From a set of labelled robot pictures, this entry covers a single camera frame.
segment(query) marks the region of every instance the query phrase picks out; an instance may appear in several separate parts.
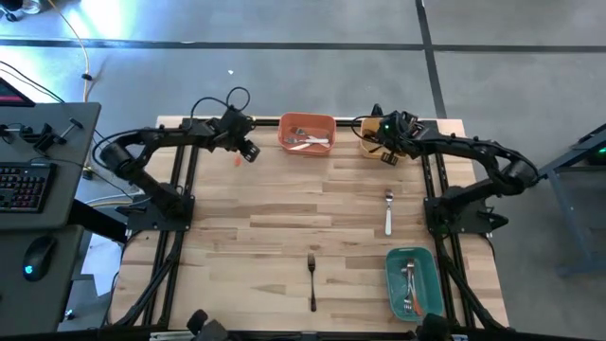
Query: teal tray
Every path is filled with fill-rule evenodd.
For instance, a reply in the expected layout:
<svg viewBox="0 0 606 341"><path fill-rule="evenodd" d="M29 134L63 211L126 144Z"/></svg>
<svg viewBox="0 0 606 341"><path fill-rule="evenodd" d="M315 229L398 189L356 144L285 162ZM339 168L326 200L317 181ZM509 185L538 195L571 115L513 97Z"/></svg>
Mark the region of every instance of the teal tray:
<svg viewBox="0 0 606 341"><path fill-rule="evenodd" d="M424 316L414 312L404 311L404 299L407 291L407 277L401 272L406 267L408 259L415 260L415 285L417 300L423 314L442 315L444 303L437 279L434 256L424 247L403 247L389 251L385 259L385 273L387 275L387 292L389 305L394 315L402 321L420 322Z"/></svg>

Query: gray floor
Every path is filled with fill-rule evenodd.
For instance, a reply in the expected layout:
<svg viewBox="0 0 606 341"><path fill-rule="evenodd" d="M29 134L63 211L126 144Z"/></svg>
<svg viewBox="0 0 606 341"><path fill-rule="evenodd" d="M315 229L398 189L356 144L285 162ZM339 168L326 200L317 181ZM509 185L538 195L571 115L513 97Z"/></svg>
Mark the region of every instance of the gray floor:
<svg viewBox="0 0 606 341"><path fill-rule="evenodd" d="M62 1L82 38L141 41L420 44L414 0L145 0ZM606 2L598 0L426 0L433 42L444 45L606 45ZM0 38L71 38L56 13L0 21ZM153 125L159 115L185 115L202 96L222 97L235 85L252 94L247 112L279 116L309 111L365 115L375 102L436 117L423 51L89 48L97 83L90 100L103 105L103 134ZM448 118L462 118L468 135L491 138L537 165L553 159L606 115L604 54L436 54ZM12 63L68 101L81 100L79 48L0 47ZM37 101L43 95L16 83ZM201 113L219 114L206 104ZM477 169L478 177L484 176ZM597 188L600 179L570 181ZM82 182L79 198L113 194ZM583 202L587 196L577 195ZM559 278L554 267L578 252L551 188L491 200L510 218L495 233L496 263L512 327L605 339L604 274ZM584 200L601 223L599 200ZM82 314L65 329L96 326L107 297L85 282L70 307Z"/></svg>

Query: wooden table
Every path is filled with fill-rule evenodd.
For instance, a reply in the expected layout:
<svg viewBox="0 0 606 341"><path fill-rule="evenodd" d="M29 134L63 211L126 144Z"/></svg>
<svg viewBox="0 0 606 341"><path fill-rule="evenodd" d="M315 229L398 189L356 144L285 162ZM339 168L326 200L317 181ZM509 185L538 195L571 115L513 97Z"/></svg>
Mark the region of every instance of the wooden table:
<svg viewBox="0 0 606 341"><path fill-rule="evenodd" d="M181 120L159 117L158 124L176 127ZM465 134L461 120L437 123L443 134ZM261 148L253 164L235 167L235 155L225 151L200 154L193 190L196 208L169 327L184 329L191 314L204 309L229 330L415 329L389 309L383 269L386 253L396 247L423 246L435 252L422 214L425 186L419 159L401 160L393 168L363 158L349 128L339 128L330 157L286 154L277 143L276 127L258 127L249 137ZM158 150L147 171L168 182L174 152ZM451 185L475 181L471 161L445 155L445 162ZM439 185L435 187L439 194ZM383 233L386 188L395 193L391 237ZM112 320L127 312L150 280L157 238L157 232L143 232L126 250ZM495 319L507 325L489 245L478 236L461 235L460 240L470 286ZM316 256L316 313L310 312L309 252ZM460 295L452 286L462 321ZM154 321L164 287L159 293Z"/></svg>

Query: keyboard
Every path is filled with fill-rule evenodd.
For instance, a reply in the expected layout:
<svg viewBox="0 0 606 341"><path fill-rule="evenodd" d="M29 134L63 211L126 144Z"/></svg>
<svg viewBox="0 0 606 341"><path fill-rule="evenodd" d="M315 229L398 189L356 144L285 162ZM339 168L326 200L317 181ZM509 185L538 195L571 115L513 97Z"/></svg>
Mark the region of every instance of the keyboard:
<svg viewBox="0 0 606 341"><path fill-rule="evenodd" d="M56 164L0 162L0 213L41 213Z"/></svg>

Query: orange plastic bin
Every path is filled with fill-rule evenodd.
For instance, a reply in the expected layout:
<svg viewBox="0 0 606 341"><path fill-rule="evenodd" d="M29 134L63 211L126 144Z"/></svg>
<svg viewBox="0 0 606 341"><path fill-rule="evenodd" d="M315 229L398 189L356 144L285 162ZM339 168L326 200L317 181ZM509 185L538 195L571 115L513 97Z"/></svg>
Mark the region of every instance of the orange plastic bin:
<svg viewBox="0 0 606 341"><path fill-rule="evenodd" d="M296 130L300 129L305 132L304 135L298 135ZM328 155L334 142L336 141L337 122L334 117L322 114L312 113L286 113L280 118L277 128L277 141L287 153L296 153L303 155ZM292 147L304 144L287 143L285 138L295 138L303 140L306 138L327 138L329 145L322 146L320 144L311 144L302 150L291 150Z"/></svg>

